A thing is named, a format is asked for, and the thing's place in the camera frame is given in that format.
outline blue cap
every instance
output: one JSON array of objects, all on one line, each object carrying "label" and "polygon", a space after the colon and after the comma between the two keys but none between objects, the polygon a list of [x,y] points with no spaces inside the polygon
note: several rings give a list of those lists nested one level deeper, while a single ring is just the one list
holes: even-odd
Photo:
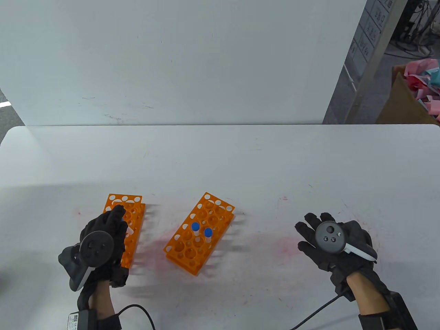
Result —
[{"label": "blue cap", "polygon": [[192,229],[193,231],[198,231],[198,230],[200,230],[200,225],[199,225],[199,223],[198,223],[198,222],[193,222],[192,225],[191,225],[191,229]]},{"label": "blue cap", "polygon": [[205,237],[212,237],[213,236],[213,230],[211,228],[205,229]]}]

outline cable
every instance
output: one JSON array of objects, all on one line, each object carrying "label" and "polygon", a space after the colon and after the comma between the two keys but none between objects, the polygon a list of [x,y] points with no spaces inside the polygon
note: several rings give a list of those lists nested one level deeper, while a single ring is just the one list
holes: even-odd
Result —
[{"label": "cable", "polygon": [[142,307],[141,305],[131,304],[131,305],[125,306],[123,309],[121,309],[121,311],[117,315],[118,316],[121,315],[123,311],[125,311],[126,309],[129,309],[131,307],[137,307],[137,308],[142,309],[143,312],[148,316],[148,319],[150,320],[150,323],[151,323],[151,327],[153,328],[153,330],[156,330],[156,327],[154,326],[154,323],[153,323],[153,320],[152,320],[150,314],[148,314],[147,310],[144,307]]},{"label": "cable", "polygon": [[341,298],[343,296],[343,294],[337,295],[335,298],[333,298],[332,300],[330,300],[329,302],[325,303],[324,305],[322,305],[321,307],[319,307],[316,311],[314,311],[312,314],[310,314],[309,316],[307,316],[303,321],[301,321],[297,326],[293,327],[290,330],[296,330],[298,329],[300,326],[302,326],[304,323],[306,323],[308,320],[310,320],[313,316],[315,316],[316,314],[318,314],[320,311],[322,311],[325,307],[327,307],[328,305],[330,305],[331,303],[335,302],[336,300],[338,300],[339,298]]},{"label": "cable", "polygon": [[400,57],[401,59],[414,59],[414,60],[429,59],[429,58],[431,58],[431,56],[427,56],[427,57],[408,57],[408,56],[400,56],[400,55],[394,55],[394,54],[389,54],[389,53],[384,53],[384,55]]}]

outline forearm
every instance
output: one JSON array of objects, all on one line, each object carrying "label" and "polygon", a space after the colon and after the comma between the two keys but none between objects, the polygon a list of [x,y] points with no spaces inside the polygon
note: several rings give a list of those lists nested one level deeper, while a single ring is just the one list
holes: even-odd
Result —
[{"label": "forearm", "polygon": [[378,314],[390,310],[386,299],[360,273],[355,272],[347,276],[347,283],[356,298],[361,315]]},{"label": "forearm", "polygon": [[98,282],[96,291],[89,300],[90,309],[95,309],[98,314],[98,320],[106,319],[115,314],[113,304],[110,298],[110,282]]}]

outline test tube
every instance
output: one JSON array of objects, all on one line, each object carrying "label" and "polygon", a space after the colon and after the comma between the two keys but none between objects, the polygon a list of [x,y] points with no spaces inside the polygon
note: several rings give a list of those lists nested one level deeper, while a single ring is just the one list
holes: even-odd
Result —
[{"label": "test tube", "polygon": [[194,233],[194,236],[199,236],[200,234],[200,224],[198,222],[193,222],[191,225],[191,230]]},{"label": "test tube", "polygon": [[205,229],[205,242],[210,243],[212,236],[213,236],[213,230],[211,228],[206,228]]}]

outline white table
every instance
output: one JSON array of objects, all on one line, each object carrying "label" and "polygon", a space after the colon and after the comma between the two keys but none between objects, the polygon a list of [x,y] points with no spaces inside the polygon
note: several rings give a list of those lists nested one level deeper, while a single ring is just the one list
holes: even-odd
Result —
[{"label": "white table", "polygon": [[[158,329],[289,329],[335,294],[296,249],[307,212],[358,219],[376,270],[419,329],[440,310],[439,130],[396,126],[18,127],[0,147],[0,327],[63,329],[77,293],[57,255],[109,193],[141,194],[149,213],[116,310],[140,303]],[[236,219],[198,277],[162,249],[208,191]],[[139,310],[125,330],[149,329]],[[340,299],[303,329],[360,329]]]}]

